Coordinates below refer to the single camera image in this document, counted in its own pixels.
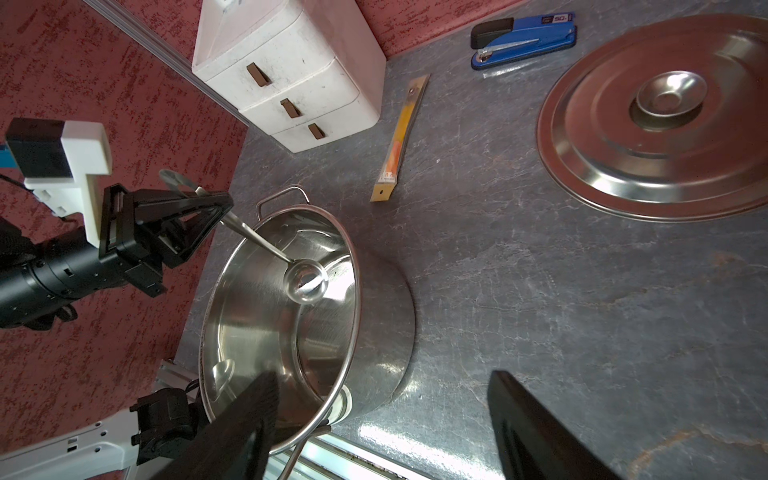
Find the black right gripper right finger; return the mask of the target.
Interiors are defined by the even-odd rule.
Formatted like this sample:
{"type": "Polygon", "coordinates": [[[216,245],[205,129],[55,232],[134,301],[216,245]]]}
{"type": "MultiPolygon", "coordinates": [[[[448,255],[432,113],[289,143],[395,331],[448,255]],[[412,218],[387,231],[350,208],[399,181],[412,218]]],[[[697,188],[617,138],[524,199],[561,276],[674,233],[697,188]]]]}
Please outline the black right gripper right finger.
{"type": "Polygon", "coordinates": [[[509,372],[491,373],[487,400],[505,478],[618,477],[509,372]]]}

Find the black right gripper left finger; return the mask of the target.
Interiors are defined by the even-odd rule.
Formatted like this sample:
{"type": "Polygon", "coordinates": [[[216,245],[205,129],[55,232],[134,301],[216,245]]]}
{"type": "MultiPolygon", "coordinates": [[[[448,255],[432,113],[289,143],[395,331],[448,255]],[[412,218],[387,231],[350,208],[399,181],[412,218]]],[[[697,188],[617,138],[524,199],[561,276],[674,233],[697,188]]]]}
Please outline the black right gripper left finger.
{"type": "Polygon", "coordinates": [[[156,479],[261,479],[274,444],[279,384],[260,374],[156,479]]]}

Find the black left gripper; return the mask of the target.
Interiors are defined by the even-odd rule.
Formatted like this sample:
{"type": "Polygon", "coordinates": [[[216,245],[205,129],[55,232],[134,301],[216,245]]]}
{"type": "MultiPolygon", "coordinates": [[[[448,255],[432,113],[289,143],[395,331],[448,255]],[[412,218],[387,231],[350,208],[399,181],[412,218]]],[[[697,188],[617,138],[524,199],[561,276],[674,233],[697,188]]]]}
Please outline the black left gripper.
{"type": "Polygon", "coordinates": [[[195,254],[233,207],[228,193],[185,196],[168,190],[104,191],[99,245],[100,290],[130,284],[150,297],[166,292],[163,264],[176,268],[195,254]]]}

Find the long steel ladle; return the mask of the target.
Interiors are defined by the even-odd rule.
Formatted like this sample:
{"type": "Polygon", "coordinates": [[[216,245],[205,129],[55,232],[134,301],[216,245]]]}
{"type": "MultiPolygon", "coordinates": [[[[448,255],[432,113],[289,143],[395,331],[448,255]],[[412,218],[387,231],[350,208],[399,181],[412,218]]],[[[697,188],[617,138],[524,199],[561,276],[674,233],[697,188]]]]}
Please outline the long steel ladle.
{"type": "MultiPolygon", "coordinates": [[[[162,169],[159,172],[159,176],[170,190],[182,195],[202,197],[209,194],[207,190],[196,182],[176,171],[162,169]]],[[[288,257],[282,250],[279,250],[259,235],[232,212],[228,212],[221,220],[221,223],[248,241],[259,245],[287,265],[283,275],[283,287],[286,295],[293,302],[309,305],[316,303],[324,296],[329,284],[329,275],[320,263],[311,259],[292,259],[288,257]]]]}

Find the steel pot lid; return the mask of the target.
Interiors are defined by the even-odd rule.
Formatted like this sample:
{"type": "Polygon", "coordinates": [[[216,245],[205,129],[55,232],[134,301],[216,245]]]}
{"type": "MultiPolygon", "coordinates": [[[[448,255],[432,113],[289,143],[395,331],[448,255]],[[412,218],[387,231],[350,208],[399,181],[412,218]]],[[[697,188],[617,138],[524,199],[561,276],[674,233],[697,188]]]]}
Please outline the steel pot lid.
{"type": "Polygon", "coordinates": [[[538,151],[597,210],[682,223],[767,203],[767,22],[710,14],[625,33],[544,101],[538,151]]]}

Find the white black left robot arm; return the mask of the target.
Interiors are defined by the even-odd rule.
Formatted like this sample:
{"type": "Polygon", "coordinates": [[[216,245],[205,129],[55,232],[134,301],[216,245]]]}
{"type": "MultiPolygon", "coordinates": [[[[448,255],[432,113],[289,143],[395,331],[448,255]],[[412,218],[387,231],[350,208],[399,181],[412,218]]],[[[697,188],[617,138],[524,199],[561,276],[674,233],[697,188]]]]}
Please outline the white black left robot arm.
{"type": "Polygon", "coordinates": [[[191,197],[163,190],[107,188],[102,225],[90,244],[79,227],[35,244],[8,221],[1,223],[1,326],[49,331],[56,321],[87,316],[116,328],[109,346],[147,352],[144,335],[178,332],[192,290],[167,299],[163,270],[190,260],[230,212],[229,194],[191,197]]]}

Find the stainless steel stock pot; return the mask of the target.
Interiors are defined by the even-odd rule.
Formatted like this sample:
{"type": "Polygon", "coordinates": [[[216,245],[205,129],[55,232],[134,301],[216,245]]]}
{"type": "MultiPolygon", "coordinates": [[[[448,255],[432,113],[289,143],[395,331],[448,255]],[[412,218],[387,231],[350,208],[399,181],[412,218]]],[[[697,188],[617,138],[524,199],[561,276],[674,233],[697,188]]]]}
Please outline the stainless steel stock pot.
{"type": "Polygon", "coordinates": [[[294,448],[320,424],[335,425],[390,402],[411,360],[416,320],[401,272],[354,245],[342,224],[308,199],[260,213],[258,234],[290,259],[327,272],[317,301],[285,291],[286,262],[242,241],[219,276],[199,350],[202,405],[216,419],[260,374],[279,385],[272,452],[294,448]]]}

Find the white three-drawer storage box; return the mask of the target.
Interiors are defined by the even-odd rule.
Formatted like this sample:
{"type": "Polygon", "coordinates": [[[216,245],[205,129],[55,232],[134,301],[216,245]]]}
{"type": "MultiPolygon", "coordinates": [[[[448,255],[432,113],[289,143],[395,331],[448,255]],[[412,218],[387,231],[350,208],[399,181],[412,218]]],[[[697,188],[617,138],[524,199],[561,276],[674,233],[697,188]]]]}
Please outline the white three-drawer storage box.
{"type": "Polygon", "coordinates": [[[381,114],[386,57],[354,1],[205,1],[193,74],[293,153],[381,114]]]}

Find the blue black stapler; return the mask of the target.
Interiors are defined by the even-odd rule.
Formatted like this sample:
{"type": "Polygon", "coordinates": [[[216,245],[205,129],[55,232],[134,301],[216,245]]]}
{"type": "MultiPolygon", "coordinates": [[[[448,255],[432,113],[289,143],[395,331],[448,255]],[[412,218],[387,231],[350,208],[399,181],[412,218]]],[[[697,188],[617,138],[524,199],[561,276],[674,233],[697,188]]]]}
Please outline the blue black stapler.
{"type": "Polygon", "coordinates": [[[501,18],[470,32],[473,70],[480,71],[572,48],[577,42],[574,12],[501,18]]]}

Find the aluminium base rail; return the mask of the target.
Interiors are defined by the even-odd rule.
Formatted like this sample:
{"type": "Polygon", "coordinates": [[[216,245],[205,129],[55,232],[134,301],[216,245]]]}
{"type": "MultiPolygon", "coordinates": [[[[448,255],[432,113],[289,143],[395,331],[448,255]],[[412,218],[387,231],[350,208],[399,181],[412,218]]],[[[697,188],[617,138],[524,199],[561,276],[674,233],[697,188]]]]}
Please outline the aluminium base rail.
{"type": "MultiPolygon", "coordinates": [[[[162,360],[155,390],[164,387],[185,388],[197,378],[171,361],[162,360]]],[[[264,479],[278,479],[289,460],[289,453],[272,456],[264,479]]],[[[288,479],[435,479],[334,435],[326,434],[308,441],[288,479]]]]}

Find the left aluminium corner post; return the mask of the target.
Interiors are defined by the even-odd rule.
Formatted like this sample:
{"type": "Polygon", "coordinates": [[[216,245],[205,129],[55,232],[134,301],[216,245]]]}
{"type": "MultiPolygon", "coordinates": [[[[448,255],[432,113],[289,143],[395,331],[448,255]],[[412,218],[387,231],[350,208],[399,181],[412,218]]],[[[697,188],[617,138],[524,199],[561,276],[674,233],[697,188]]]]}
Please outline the left aluminium corner post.
{"type": "Polygon", "coordinates": [[[188,59],[182,56],[142,21],[133,16],[118,1],[84,0],[84,3],[123,33],[128,35],[132,40],[137,42],[166,66],[171,68],[175,73],[188,81],[201,93],[221,106],[241,123],[245,124],[247,127],[253,127],[253,124],[240,114],[236,107],[193,74],[191,63],[188,59]]]}

